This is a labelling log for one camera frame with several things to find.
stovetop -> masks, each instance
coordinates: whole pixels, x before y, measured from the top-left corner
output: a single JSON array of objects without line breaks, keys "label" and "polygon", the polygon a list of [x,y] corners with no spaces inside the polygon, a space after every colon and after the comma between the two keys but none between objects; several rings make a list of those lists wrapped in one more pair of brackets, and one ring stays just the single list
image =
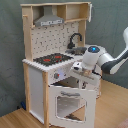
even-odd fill
[{"label": "stovetop", "polygon": [[48,66],[61,63],[67,60],[71,60],[71,59],[73,59],[73,57],[60,54],[60,53],[54,53],[51,55],[36,58],[33,61],[48,67]]}]

toy kitchen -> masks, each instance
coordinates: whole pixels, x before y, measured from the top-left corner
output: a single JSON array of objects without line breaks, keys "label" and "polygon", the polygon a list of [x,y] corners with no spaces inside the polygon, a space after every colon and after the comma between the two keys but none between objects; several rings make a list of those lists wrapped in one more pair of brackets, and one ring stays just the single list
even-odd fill
[{"label": "toy kitchen", "polygon": [[[97,84],[70,76],[85,53],[90,2],[22,4],[26,110],[45,128],[94,128]],[[101,73],[98,66],[95,72]]]}]

control knob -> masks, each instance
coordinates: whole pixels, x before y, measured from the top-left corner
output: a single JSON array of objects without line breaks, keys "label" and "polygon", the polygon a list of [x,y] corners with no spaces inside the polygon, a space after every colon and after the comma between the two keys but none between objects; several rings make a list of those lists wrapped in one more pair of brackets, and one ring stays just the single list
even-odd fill
[{"label": "control knob", "polygon": [[59,74],[58,74],[58,73],[55,73],[55,74],[54,74],[54,78],[55,78],[55,79],[58,79],[58,78],[59,78]]}]

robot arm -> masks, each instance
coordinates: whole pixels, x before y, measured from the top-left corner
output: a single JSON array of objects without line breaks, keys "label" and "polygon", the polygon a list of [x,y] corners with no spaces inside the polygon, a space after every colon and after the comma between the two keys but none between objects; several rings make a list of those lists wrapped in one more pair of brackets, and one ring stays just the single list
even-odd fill
[{"label": "robot arm", "polygon": [[115,74],[122,64],[128,59],[128,28],[124,30],[124,40],[126,43],[125,50],[117,57],[113,58],[108,53],[102,54],[97,64],[101,67],[101,70],[106,74]]},{"label": "robot arm", "polygon": [[117,58],[113,58],[103,47],[87,45],[82,62],[75,62],[73,64],[70,75],[81,80],[89,78],[95,81],[97,76],[92,71],[96,65],[106,74],[115,74],[128,59],[128,28],[124,30],[123,36],[126,48]]},{"label": "robot arm", "polygon": [[126,43],[126,48],[117,58],[113,58],[103,47],[88,45],[83,56],[82,63],[77,66],[76,62],[74,64],[74,70],[79,71],[80,67],[81,71],[82,69],[93,70],[97,64],[99,67],[101,67],[101,70],[104,73],[116,73],[121,65],[128,59],[128,28],[125,29],[123,36]]}]

sink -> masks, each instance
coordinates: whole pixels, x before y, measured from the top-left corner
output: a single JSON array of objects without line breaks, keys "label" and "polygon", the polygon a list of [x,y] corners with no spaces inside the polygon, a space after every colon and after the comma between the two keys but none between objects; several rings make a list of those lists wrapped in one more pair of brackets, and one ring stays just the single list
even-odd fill
[{"label": "sink", "polygon": [[86,50],[87,50],[86,47],[77,47],[77,48],[73,48],[73,49],[68,49],[65,51],[65,53],[82,56]]}]

